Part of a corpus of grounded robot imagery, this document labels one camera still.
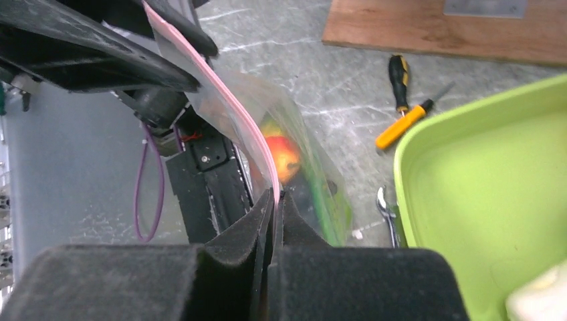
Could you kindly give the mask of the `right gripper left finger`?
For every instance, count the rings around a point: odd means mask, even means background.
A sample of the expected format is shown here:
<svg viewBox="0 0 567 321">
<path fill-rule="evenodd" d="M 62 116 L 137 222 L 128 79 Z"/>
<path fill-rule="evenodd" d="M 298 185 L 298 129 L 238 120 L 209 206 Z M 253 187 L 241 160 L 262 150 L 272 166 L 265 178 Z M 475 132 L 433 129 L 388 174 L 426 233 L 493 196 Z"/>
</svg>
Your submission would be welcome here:
<svg viewBox="0 0 567 321">
<path fill-rule="evenodd" d="M 37 256 L 2 320 L 265 320 L 272 190 L 205 244 L 65 245 Z"/>
</svg>

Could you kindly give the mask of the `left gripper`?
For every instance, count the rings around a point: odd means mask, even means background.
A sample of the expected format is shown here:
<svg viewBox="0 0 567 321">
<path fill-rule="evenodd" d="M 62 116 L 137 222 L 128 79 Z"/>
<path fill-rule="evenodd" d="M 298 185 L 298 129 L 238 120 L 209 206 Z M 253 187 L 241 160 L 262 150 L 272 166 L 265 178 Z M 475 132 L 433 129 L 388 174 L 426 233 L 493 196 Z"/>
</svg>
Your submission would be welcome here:
<svg viewBox="0 0 567 321">
<path fill-rule="evenodd" d="M 199 81 L 119 34 L 154 39 L 153 9 L 207 58 L 219 53 L 197 19 L 169 1 L 2 1 L 1 81 L 34 94 L 40 82 L 71 92 L 114 92 L 153 128 L 168 128 Z"/>
</svg>

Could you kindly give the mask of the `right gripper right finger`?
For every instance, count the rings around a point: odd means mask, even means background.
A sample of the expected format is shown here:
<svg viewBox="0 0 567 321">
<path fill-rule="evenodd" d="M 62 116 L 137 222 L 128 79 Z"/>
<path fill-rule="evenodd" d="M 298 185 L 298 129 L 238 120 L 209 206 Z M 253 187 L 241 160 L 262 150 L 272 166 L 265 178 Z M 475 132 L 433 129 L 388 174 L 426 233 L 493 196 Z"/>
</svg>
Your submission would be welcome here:
<svg viewBox="0 0 567 321">
<path fill-rule="evenodd" d="M 273 214 L 269 320 L 467 320 L 453 270 L 420 248 L 332 247 L 290 193 Z"/>
</svg>

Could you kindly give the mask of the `red apple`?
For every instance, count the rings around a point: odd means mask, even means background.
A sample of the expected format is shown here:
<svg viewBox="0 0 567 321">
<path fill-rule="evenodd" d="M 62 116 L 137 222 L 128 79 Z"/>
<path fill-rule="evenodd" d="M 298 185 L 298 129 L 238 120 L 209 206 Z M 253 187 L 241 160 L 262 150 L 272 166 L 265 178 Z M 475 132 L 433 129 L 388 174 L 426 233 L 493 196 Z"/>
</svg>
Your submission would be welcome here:
<svg viewBox="0 0 567 321">
<path fill-rule="evenodd" d="M 269 136 L 265 141 L 273 157 L 277 177 L 285 185 L 300 170 L 300 151 L 294 141 L 284 136 Z"/>
</svg>

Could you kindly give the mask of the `clear zip top bag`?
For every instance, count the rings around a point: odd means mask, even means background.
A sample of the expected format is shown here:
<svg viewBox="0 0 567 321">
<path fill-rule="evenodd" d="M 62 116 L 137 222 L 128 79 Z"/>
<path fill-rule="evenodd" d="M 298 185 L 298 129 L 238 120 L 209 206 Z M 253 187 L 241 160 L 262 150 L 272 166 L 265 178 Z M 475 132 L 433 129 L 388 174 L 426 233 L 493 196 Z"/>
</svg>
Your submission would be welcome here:
<svg viewBox="0 0 567 321">
<path fill-rule="evenodd" d="M 297 104 L 281 87 L 258 77 L 215 69 L 197 50 L 197 42 L 181 33 L 173 23 L 179 12 L 162 1 L 143 1 L 142 6 L 156 36 L 160 55 L 199 82 L 188 93 L 198 116 L 226 136 L 245 156 L 249 165 L 253 197 L 266 189 L 275 195 L 291 192 L 305 218 L 314 218 L 320 234 L 313 196 L 305 170 L 343 176 L 322 144 L 308 128 Z M 294 141 L 300 151 L 301 167 L 285 185 L 278 177 L 273 157 L 265 141 L 269 136 L 284 136 Z"/>
</svg>

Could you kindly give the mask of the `silver wrench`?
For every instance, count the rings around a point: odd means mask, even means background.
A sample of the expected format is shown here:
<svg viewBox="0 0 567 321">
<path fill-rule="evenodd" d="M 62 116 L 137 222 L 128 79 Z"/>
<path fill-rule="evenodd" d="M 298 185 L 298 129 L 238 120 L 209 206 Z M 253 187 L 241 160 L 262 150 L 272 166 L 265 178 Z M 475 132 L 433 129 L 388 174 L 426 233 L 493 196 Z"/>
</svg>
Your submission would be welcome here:
<svg viewBox="0 0 567 321">
<path fill-rule="evenodd" d="M 396 232 L 394 218 L 396 215 L 389 209 L 385 198 L 386 186 L 383 185 L 378 188 L 376 193 L 376 205 L 384 221 L 387 223 L 390 233 L 390 242 L 394 248 L 400 247 L 399 237 Z"/>
</svg>

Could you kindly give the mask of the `green plastic basin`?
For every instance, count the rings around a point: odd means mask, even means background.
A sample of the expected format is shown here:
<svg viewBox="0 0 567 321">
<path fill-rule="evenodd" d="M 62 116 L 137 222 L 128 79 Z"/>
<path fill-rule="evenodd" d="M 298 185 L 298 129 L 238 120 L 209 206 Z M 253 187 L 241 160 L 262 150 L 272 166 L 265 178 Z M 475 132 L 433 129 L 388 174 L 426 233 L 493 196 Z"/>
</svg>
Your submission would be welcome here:
<svg viewBox="0 0 567 321">
<path fill-rule="evenodd" d="M 566 76 L 414 125 L 394 154 L 409 247 L 440 253 L 472 320 L 566 259 Z"/>
</svg>

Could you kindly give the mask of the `bok choy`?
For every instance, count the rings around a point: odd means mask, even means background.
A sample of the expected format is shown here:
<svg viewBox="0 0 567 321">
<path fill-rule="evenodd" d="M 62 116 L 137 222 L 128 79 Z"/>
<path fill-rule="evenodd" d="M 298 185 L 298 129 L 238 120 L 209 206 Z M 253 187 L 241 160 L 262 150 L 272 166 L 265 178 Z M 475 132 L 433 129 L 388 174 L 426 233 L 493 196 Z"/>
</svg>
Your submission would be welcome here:
<svg viewBox="0 0 567 321">
<path fill-rule="evenodd" d="M 518 288 L 505 301 L 509 320 L 566 319 L 566 262 Z"/>
</svg>

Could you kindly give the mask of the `wooden board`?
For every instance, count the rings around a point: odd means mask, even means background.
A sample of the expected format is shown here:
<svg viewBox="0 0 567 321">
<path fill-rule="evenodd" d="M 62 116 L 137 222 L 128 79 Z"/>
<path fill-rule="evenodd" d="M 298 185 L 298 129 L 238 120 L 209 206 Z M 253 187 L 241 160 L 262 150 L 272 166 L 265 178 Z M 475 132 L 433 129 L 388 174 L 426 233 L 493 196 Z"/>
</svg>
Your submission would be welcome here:
<svg viewBox="0 0 567 321">
<path fill-rule="evenodd" d="M 327 45 L 566 66 L 566 2 L 510 1 L 520 18 L 450 15 L 446 1 L 333 1 Z"/>
</svg>

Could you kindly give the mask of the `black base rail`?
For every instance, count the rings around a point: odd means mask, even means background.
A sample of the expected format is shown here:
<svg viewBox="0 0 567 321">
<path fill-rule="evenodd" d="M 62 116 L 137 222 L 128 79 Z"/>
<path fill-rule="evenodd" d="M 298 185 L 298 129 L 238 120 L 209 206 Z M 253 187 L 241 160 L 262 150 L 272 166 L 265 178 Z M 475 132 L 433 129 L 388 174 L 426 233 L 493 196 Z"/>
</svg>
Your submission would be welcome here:
<svg viewBox="0 0 567 321">
<path fill-rule="evenodd" d="M 191 131 L 166 167 L 189 243 L 212 240 L 253 206 L 235 147 L 213 127 Z"/>
</svg>

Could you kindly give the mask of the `yellow handled screwdriver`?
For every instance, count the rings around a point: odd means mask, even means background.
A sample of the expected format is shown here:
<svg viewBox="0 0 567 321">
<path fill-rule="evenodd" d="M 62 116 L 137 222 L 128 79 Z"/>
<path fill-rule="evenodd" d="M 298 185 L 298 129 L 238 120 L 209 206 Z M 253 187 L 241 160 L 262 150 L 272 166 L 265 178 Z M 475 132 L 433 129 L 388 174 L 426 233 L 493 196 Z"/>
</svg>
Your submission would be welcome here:
<svg viewBox="0 0 567 321">
<path fill-rule="evenodd" d="M 395 109 L 401 117 L 376 138 L 375 145 L 380 150 L 387 149 L 413 124 L 424 118 L 433 109 L 435 103 L 455 85 L 454 82 L 447 84 L 432 98 L 428 98 L 421 104 L 417 104 L 411 108 L 407 100 L 409 65 L 402 55 L 397 54 L 390 56 L 388 61 L 388 77 L 396 102 Z"/>
</svg>

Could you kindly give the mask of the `metal stand bracket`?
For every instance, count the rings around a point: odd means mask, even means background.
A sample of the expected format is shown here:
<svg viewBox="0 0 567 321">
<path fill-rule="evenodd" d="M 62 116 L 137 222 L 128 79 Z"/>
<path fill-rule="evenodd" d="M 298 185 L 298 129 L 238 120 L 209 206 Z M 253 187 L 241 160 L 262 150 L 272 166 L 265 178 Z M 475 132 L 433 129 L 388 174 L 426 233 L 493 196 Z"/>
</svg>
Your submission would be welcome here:
<svg viewBox="0 0 567 321">
<path fill-rule="evenodd" d="M 446 0 L 444 15 L 523 19 L 527 0 Z"/>
</svg>

